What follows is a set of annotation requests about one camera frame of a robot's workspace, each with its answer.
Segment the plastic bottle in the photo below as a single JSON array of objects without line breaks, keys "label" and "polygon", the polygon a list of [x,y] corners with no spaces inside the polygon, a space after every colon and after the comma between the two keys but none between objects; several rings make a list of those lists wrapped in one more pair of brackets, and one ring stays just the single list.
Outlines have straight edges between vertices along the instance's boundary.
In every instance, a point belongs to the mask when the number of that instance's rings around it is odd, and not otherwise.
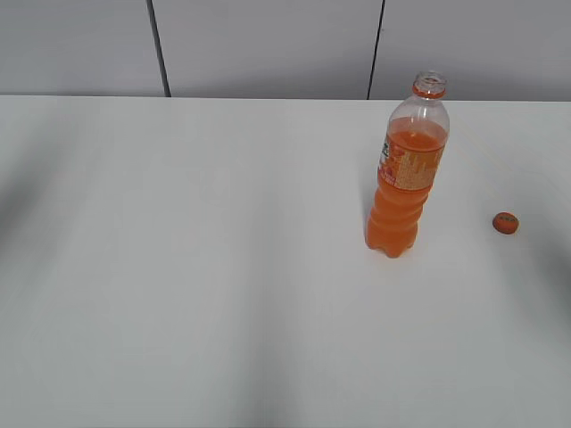
[{"label": "plastic bottle", "polygon": [[367,222],[367,245],[391,258],[399,257],[416,240],[418,219],[450,129],[440,101],[446,92],[442,75],[419,73],[412,92],[389,119],[375,204]]}]

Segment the orange bottle cap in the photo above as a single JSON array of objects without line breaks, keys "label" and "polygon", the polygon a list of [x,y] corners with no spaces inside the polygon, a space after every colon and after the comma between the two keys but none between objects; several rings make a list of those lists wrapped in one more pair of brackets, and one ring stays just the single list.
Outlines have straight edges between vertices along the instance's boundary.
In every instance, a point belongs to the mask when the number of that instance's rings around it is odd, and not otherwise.
[{"label": "orange bottle cap", "polygon": [[493,227],[501,234],[512,235],[519,227],[519,220],[509,212],[501,212],[496,214],[496,217],[493,218],[492,224]]}]

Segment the bottle neck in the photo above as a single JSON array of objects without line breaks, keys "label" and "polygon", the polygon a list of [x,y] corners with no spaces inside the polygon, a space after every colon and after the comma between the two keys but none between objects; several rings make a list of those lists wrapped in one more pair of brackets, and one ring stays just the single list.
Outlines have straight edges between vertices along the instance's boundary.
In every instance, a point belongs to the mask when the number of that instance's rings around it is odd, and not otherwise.
[{"label": "bottle neck", "polygon": [[442,103],[442,100],[440,98],[426,98],[424,96],[420,96],[420,95],[416,95],[416,94],[412,94],[410,96],[410,99],[415,100],[418,103],[423,103],[425,105],[437,105]]}]

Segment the bottle base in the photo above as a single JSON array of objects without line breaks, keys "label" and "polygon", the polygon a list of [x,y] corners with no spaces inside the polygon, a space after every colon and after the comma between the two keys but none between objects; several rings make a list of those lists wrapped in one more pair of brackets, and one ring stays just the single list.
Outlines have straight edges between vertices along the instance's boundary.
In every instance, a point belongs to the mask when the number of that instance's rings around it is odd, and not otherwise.
[{"label": "bottle base", "polygon": [[382,251],[388,258],[396,259],[414,245],[417,239],[418,225],[403,234],[387,234],[376,225],[367,223],[365,243],[371,250]]}]

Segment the gray wall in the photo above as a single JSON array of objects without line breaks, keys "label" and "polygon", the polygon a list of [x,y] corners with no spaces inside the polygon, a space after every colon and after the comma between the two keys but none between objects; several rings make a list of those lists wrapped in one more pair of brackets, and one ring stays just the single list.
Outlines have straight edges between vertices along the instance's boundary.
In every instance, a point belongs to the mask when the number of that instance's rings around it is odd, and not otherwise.
[{"label": "gray wall", "polygon": [[[383,0],[153,0],[174,96],[365,99]],[[371,97],[571,101],[571,1],[385,0]],[[162,96],[145,0],[0,0],[0,94]]]},{"label": "gray wall", "polygon": [[162,95],[145,0],[0,0],[0,93]]},{"label": "gray wall", "polygon": [[422,69],[449,99],[571,101],[571,1],[386,0],[372,97],[401,99]]},{"label": "gray wall", "polygon": [[379,0],[153,2],[174,96],[367,96]]}]

